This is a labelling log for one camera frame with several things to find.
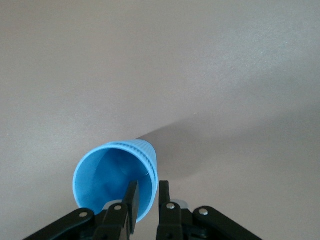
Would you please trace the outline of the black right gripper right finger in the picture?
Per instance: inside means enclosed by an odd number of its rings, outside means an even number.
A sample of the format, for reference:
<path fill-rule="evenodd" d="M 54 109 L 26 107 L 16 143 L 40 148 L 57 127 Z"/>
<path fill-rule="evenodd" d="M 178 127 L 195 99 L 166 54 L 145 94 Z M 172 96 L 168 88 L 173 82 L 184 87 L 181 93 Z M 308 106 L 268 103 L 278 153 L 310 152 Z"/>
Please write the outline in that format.
<path fill-rule="evenodd" d="M 159 182 L 156 240 L 262 240 L 210 206 L 191 212 L 170 198 L 169 182 Z"/>

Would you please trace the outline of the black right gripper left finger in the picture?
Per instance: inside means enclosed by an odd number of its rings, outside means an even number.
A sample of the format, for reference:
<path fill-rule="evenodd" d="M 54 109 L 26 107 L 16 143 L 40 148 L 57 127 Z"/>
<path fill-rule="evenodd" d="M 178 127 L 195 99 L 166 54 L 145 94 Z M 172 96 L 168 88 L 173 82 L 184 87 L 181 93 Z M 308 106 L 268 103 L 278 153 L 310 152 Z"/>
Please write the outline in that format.
<path fill-rule="evenodd" d="M 99 214 L 79 208 L 23 240 L 130 240 L 139 211 L 139 183 L 131 181 L 121 202 Z"/>

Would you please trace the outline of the brown table cover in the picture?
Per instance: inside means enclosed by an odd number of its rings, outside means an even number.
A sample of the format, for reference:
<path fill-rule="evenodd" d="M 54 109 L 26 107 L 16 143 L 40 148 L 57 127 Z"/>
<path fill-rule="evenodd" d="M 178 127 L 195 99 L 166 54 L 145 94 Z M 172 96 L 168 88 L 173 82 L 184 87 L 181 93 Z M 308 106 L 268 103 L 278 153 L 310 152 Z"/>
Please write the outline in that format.
<path fill-rule="evenodd" d="M 320 0 L 0 0 L 0 240 L 75 210 L 81 158 L 131 139 L 191 209 L 320 240 Z"/>

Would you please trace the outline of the blue ribbed plastic cup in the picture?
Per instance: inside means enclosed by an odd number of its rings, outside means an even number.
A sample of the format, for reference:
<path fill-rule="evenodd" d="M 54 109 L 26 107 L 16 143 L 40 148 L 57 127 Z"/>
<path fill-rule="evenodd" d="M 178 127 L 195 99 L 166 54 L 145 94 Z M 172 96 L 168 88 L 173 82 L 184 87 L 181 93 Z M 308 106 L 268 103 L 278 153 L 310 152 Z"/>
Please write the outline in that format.
<path fill-rule="evenodd" d="M 106 204 L 122 200 L 131 181 L 139 186 L 137 221 L 151 210 L 158 182 L 154 184 L 145 166 L 133 154 L 113 141 L 88 152 L 77 165 L 72 182 L 73 195 L 80 208 L 99 214 Z"/>
<path fill-rule="evenodd" d="M 131 153 L 144 165 L 151 181 L 158 183 L 157 154 L 154 147 L 146 140 L 134 139 L 116 143 L 120 149 Z"/>

